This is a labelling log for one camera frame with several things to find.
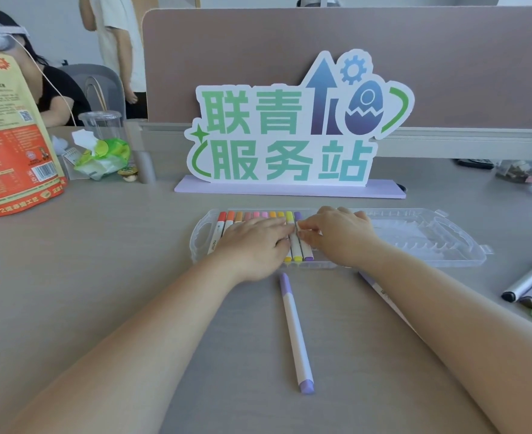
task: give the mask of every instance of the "gear icon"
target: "gear icon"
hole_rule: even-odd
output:
[[[356,65],[358,71],[354,76],[348,74],[348,69]],[[358,55],[354,55],[352,59],[347,59],[344,61],[344,67],[340,70],[342,74],[342,81],[348,82],[349,85],[352,85],[355,82],[360,82],[363,79],[363,74],[367,72],[367,69],[364,67],[364,59],[359,59]]]

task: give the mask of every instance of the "green star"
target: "green star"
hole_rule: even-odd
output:
[[[204,132],[202,131],[202,128],[200,127],[200,125],[198,124],[198,129],[196,130],[196,132],[192,132],[191,133],[194,137],[197,137],[199,139],[199,142],[202,143],[202,140],[204,140],[204,137],[207,136],[207,135],[210,135],[209,132]]]

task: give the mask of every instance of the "brown partition panel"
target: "brown partition panel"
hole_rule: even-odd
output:
[[[532,7],[162,9],[143,28],[152,122],[199,116],[197,85],[296,85],[360,48],[413,90],[405,126],[532,128]]]

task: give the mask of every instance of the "light purple marker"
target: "light purple marker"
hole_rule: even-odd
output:
[[[294,295],[290,288],[290,280],[285,272],[280,275],[280,290],[284,301],[284,311],[288,322],[290,343],[292,345],[292,354],[294,355],[294,367],[296,368],[296,377],[299,380],[300,393],[311,395],[314,394],[314,379],[308,362],[308,354],[306,353],[306,345],[300,328],[296,303],[294,303]]]
[[[302,219],[302,213],[300,212],[294,212],[294,220],[296,221],[296,228],[298,230],[300,230],[300,226],[299,226],[299,220]],[[308,245],[306,242],[304,242],[303,240],[300,240],[300,248],[302,249],[302,255],[304,256],[304,260],[306,262],[311,262],[314,260],[314,255],[312,254],[312,248],[310,247],[310,245]]]

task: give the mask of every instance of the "transparent plastic case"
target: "transparent plastic case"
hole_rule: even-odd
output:
[[[212,232],[220,212],[300,212],[304,218],[314,215],[318,209],[304,208],[229,208],[210,210],[196,225],[190,237],[192,260],[197,262],[208,254]],[[447,219],[444,211],[424,208],[413,209],[350,209],[364,210],[372,219],[378,236],[434,267],[479,266],[493,254],[488,245],[479,245],[463,229]],[[312,262],[289,262],[284,266],[299,268],[334,268],[318,250],[313,250]]]

